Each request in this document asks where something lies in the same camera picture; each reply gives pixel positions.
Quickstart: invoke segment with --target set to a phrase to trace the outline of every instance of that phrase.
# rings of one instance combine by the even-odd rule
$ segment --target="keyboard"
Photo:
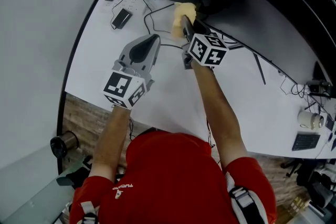
[[[319,134],[298,134],[296,136],[292,151],[303,151],[316,148],[320,139]]]

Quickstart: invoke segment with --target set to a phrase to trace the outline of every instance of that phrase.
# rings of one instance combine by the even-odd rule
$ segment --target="white desk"
[[[169,3],[162,0],[156,8]],[[133,5],[133,16],[123,29],[113,30],[110,26],[111,3],[98,1],[81,36],[66,84],[66,92],[106,110],[111,110],[111,103],[100,92],[105,73],[112,68],[123,46],[148,34],[143,23],[148,10],[145,10],[142,0],[125,0],[122,4]],[[122,7],[116,7],[114,13],[117,14]],[[156,29],[171,30],[173,11],[174,6],[153,14]],[[149,17],[148,25],[153,33]],[[160,34],[162,44],[186,43],[185,39],[174,42],[170,34],[157,34]],[[193,134],[207,141],[201,96],[193,71],[184,70],[181,52],[172,47],[160,48],[151,71],[155,83],[136,104],[131,116],[150,126]],[[239,119],[242,137],[250,152],[302,158],[336,157],[336,150],[330,151],[332,142],[325,145],[330,134],[325,127],[320,130],[321,138],[315,149],[291,151],[297,132],[307,130],[297,122],[297,115],[307,102],[298,96],[285,95],[280,89],[284,77],[260,59],[267,83],[264,85],[249,50],[233,50],[227,56],[214,72]],[[287,92],[291,87],[288,79],[282,86]],[[334,113],[334,104],[328,103],[330,113]]]

